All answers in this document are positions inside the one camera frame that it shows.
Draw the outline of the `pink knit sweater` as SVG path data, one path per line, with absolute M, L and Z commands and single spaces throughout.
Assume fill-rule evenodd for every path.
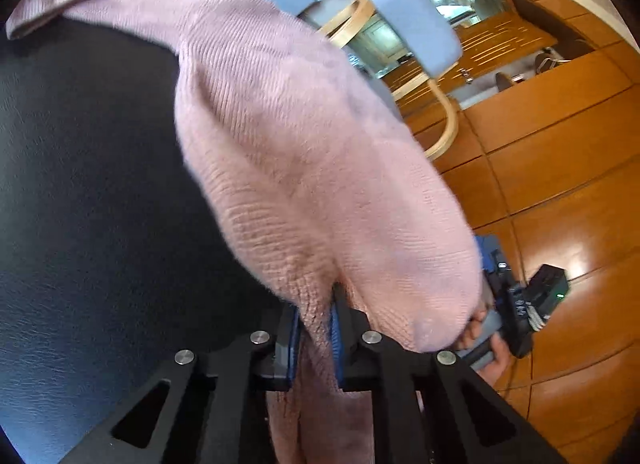
M 268 400 L 282 463 L 370 463 L 371 401 L 336 385 L 332 288 L 407 349 L 445 348 L 482 293 L 456 197 L 340 50 L 269 0 L 21 0 L 17 39 L 55 16 L 164 45 L 179 60 L 186 166 L 240 263 L 295 304 L 293 388 Z

